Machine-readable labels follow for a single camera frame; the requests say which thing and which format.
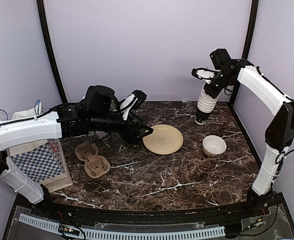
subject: blue cable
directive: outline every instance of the blue cable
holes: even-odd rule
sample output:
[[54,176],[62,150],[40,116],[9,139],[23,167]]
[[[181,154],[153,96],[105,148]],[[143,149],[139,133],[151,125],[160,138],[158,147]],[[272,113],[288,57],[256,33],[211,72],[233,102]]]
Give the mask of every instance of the blue cable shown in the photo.
[[7,114],[6,111],[4,111],[3,109],[0,109],[0,112],[4,112],[6,114],[6,116],[7,116],[7,120],[9,120],[9,117],[8,117],[8,114]]
[[39,108],[40,108],[40,100],[38,99],[37,101],[36,101],[36,104],[35,104],[35,113],[36,113],[36,115],[39,115],[40,113],[39,113]]

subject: stack of cups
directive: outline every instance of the stack of cups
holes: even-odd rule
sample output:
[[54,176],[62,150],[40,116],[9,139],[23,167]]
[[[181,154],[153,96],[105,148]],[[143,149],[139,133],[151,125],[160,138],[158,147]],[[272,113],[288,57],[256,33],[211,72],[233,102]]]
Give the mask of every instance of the stack of cups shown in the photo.
[[218,101],[218,97],[212,98],[208,94],[205,93],[203,89],[205,85],[203,85],[200,96],[197,103],[197,112],[196,112],[196,119],[195,122],[199,125],[204,125],[216,106]]

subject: white vent grille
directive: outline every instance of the white vent grille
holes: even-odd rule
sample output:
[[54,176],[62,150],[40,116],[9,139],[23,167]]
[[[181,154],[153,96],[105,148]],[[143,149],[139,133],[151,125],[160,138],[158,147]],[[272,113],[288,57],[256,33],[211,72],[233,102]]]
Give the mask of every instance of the white vent grille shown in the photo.
[[[19,221],[54,234],[59,234],[58,222],[43,220],[23,213],[20,214]],[[101,231],[85,227],[82,227],[81,229],[85,232],[86,239],[88,240],[201,240],[225,236],[223,226],[193,231],[162,233]],[[83,234],[81,233],[78,238],[83,239]]]

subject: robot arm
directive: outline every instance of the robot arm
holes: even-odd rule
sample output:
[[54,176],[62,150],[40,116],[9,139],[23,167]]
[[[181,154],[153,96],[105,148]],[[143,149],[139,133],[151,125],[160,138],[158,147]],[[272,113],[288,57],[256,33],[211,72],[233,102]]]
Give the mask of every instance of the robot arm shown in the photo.
[[249,88],[269,108],[274,116],[265,132],[266,153],[252,190],[258,195],[266,194],[271,184],[279,175],[282,163],[276,161],[279,155],[285,154],[294,138],[294,101],[263,77],[258,68],[245,59],[231,59],[226,49],[217,49],[210,54],[215,69],[193,69],[192,75],[198,79],[205,77],[206,84],[200,94],[196,122],[204,124],[213,109],[220,92],[236,83]]
[[[35,117],[0,121],[0,180],[38,204],[45,198],[46,189],[24,174],[8,157],[6,149],[39,140],[87,135],[89,131],[119,133],[132,144],[151,134],[153,129],[131,113],[144,102],[146,95],[135,90],[118,102],[114,93],[105,86],[91,86],[79,103],[61,104]],[[112,101],[115,111],[110,111]]]

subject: checkered pattern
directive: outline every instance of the checkered pattern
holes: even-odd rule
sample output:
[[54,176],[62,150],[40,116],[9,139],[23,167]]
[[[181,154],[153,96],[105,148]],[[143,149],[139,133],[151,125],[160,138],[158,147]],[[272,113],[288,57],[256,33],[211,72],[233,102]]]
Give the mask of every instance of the checkered pattern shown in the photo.
[[37,183],[65,172],[57,140],[48,140],[46,144],[32,151],[11,156],[11,159]]

